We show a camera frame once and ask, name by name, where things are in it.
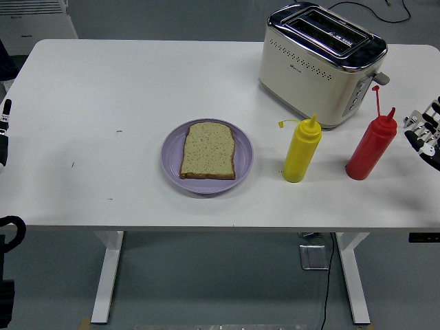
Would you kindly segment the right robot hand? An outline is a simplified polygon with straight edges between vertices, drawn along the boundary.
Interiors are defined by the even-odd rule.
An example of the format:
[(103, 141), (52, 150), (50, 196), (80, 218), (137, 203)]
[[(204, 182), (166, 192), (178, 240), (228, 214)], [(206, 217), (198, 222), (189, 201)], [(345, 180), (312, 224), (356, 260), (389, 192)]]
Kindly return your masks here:
[(404, 135), (420, 158), (439, 171), (439, 98), (425, 111), (405, 117)]

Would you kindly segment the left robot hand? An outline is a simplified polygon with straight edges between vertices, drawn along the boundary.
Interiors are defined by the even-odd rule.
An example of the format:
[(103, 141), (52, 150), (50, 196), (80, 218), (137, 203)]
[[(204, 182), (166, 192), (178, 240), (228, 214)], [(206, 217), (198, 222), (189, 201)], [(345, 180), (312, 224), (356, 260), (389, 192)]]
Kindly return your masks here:
[(1, 113), (1, 167), (5, 167), (8, 160), (9, 139), (6, 135), (9, 129), (9, 117), (12, 108), (11, 99), (6, 99), (3, 104), (3, 112)]

